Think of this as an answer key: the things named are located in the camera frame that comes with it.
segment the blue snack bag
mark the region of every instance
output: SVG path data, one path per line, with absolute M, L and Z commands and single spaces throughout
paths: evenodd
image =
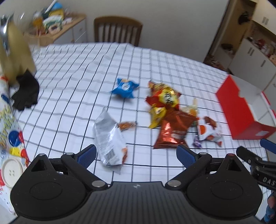
M 136 89 L 139 84 L 130 81 L 128 79 L 120 79 L 117 78 L 117 88 L 112 90 L 111 92 L 117 95 L 120 95 L 123 98 L 134 98 L 132 92 Z

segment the open cardboard box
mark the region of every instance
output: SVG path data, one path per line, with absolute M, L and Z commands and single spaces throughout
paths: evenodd
M 276 131 L 275 112 L 265 94 L 229 75 L 216 93 L 233 139 L 262 139 Z

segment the snack wrapper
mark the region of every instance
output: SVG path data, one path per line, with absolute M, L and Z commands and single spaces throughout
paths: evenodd
M 179 110 L 179 99 L 173 89 L 166 86 L 163 89 L 157 91 L 151 97 L 146 97 L 146 102 L 149 105 L 155 105 L 156 107 L 173 107 Z
M 200 141 L 206 139 L 217 143 L 220 147 L 222 146 L 222 130 L 213 119 L 209 117 L 200 119 L 198 121 L 197 130 Z
M 95 146 L 105 166 L 122 165 L 128 155 L 126 141 L 117 122 L 104 108 L 93 126 Z
M 139 84 L 133 81 L 120 78 L 117 78 L 117 84 L 118 86 L 111 92 L 120 95 L 123 98 L 134 98 L 132 92 L 139 86 Z
M 152 115 L 152 122 L 149 126 L 149 128 L 155 128 L 161 125 L 161 120 L 166 115 L 166 108 L 165 107 L 155 107 L 155 105 L 152 106 L 150 113 Z
M 12 114 L 8 80 L 0 76 L 0 199 L 15 214 L 10 192 L 29 164 L 23 134 Z
M 193 99 L 193 105 L 182 107 L 180 108 L 180 110 L 197 118 L 198 117 L 197 99 L 196 98 Z M 196 125 L 197 125 L 197 122 L 195 121 L 192 124 L 192 127 L 195 127 Z
M 172 89 L 169 85 L 165 84 L 165 83 L 155 83 L 153 81 L 149 81 L 148 82 L 148 87 L 151 90 L 152 96 L 155 95 L 157 92 L 159 92 L 160 90 L 164 89 L 164 88 L 169 88 Z M 173 91 L 175 92 L 177 98 L 179 98 L 182 94 L 176 90 L 173 89 Z
M 195 120 L 194 116 L 169 108 L 162 120 L 161 130 L 153 148 L 177 148 L 179 144 L 187 146 L 186 133 Z
M 121 131 L 128 130 L 130 128 L 135 128 L 137 126 L 136 121 L 127 121 L 127 122 L 121 122 L 118 124 Z

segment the screw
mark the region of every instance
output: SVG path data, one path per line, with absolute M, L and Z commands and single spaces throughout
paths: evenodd
M 105 185 L 105 182 L 102 180 L 95 180 L 92 182 L 93 187 L 103 187 Z
M 167 183 L 171 187 L 178 187 L 181 185 L 181 182 L 179 180 L 169 180 Z

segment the cabinet door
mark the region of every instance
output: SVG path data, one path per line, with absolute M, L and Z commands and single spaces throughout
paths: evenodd
M 70 44 L 73 42 L 74 42 L 73 31 L 72 31 L 72 29 L 69 29 L 64 34 L 62 34 L 59 38 L 57 38 L 54 41 L 54 44 Z
M 254 46 L 250 41 L 243 39 L 238 51 L 233 58 L 229 69 L 231 72 L 239 77 L 244 78 L 248 75 L 248 56 L 252 53 Z
M 259 2 L 257 3 L 254 15 L 252 17 L 252 19 L 263 25 L 266 22 L 266 14 L 267 14 L 267 6 L 268 6 L 268 1 L 267 0 L 259 0 Z
M 276 73 L 275 65 L 263 53 L 256 49 L 249 60 L 249 76 L 247 82 L 264 90 Z
M 266 17 L 264 27 L 276 34 L 276 8 L 269 1 L 266 1 Z
M 276 77 L 272 79 L 272 81 L 264 91 L 264 94 L 270 102 L 271 109 L 273 109 L 276 112 Z

